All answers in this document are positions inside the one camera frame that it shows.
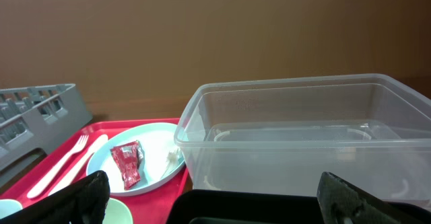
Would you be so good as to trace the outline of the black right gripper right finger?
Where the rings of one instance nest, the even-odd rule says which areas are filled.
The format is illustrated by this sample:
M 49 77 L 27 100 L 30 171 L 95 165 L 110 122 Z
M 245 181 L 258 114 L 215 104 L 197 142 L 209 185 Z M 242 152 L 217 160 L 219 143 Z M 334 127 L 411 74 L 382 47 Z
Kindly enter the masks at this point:
M 326 224 L 423 224 L 424 212 L 407 214 L 344 179 L 323 172 L 317 200 Z

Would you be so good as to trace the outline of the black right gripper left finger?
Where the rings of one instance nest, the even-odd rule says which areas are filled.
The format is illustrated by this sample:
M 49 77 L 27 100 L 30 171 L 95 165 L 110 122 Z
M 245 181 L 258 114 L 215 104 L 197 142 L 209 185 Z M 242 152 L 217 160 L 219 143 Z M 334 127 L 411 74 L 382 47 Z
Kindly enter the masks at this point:
M 108 176 L 96 171 L 1 219 L 1 224 L 102 224 L 110 198 Z

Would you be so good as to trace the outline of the light green bowl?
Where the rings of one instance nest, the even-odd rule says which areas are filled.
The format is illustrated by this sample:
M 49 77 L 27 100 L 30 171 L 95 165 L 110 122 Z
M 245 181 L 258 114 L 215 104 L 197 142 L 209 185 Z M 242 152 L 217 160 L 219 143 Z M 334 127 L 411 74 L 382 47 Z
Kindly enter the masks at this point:
M 109 198 L 102 223 L 133 224 L 133 217 L 126 204 L 115 198 Z

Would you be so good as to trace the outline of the red sauce packet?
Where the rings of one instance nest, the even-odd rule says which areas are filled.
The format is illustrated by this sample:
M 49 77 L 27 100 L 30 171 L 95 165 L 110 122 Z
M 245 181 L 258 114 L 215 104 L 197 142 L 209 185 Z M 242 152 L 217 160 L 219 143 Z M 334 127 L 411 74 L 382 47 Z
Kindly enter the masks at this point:
M 121 173 L 124 190 L 131 189 L 141 180 L 139 167 L 144 160 L 144 151 L 138 140 L 113 147 L 112 158 Z

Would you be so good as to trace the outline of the white plastic fork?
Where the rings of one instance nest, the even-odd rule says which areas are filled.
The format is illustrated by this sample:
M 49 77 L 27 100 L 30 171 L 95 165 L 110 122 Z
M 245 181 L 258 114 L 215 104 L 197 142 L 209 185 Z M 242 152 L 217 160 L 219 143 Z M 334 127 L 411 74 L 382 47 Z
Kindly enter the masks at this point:
M 66 164 L 69 158 L 79 153 L 84 149 L 86 143 L 88 142 L 88 135 L 82 135 L 76 142 L 76 144 L 72 147 L 70 151 L 68 151 L 64 156 L 29 190 L 26 197 L 29 199 L 33 199 L 38 197 L 43 193 L 46 187 L 53 181 L 55 176 L 59 173 L 61 168 Z

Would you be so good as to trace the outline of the white plastic spoon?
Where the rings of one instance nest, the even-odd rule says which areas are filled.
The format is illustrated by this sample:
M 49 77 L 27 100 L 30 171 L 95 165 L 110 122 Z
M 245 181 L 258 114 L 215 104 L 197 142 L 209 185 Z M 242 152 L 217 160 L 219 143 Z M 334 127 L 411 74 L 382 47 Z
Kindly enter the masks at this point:
M 57 185 L 49 192 L 49 196 L 68 187 L 80 172 L 81 168 L 91 158 L 91 156 L 99 150 L 108 141 L 108 135 L 100 135 L 88 148 L 84 156 L 66 173 L 66 175 L 57 183 Z

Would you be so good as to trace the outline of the light blue plate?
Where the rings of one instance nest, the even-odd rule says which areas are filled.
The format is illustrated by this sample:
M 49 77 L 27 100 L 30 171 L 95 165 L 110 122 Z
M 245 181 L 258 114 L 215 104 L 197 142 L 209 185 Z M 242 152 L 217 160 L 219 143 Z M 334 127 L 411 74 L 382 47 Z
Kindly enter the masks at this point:
M 177 166 L 166 176 L 162 174 L 166 166 L 166 157 L 173 147 L 176 124 L 156 122 L 136 126 L 121 132 L 111 138 L 97 150 L 88 161 L 86 173 L 88 175 L 102 170 L 108 176 L 110 193 L 113 196 L 136 196 L 161 187 L 173 179 L 185 165 L 184 157 L 180 158 Z M 129 190 L 124 190 L 120 170 L 118 169 L 110 150 L 113 147 L 138 140 L 144 151 L 144 160 L 139 167 L 141 180 Z

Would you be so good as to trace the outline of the light blue bowl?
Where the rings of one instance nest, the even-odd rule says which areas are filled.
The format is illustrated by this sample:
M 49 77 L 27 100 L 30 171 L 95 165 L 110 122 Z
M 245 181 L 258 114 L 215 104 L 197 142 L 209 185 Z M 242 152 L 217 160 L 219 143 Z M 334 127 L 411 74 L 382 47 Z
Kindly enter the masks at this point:
M 23 209 L 22 204 L 17 200 L 1 199 L 0 200 L 0 219 L 8 217 L 22 209 Z

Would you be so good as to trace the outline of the white napkin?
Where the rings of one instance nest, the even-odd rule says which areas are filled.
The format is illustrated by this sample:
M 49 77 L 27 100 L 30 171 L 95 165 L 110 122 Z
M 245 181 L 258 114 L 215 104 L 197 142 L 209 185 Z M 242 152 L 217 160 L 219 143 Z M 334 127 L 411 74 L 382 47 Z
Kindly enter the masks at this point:
M 166 157 L 166 166 L 162 174 L 162 178 L 169 174 L 178 164 L 178 161 L 182 157 L 182 153 L 178 147 L 173 147 L 169 150 Z

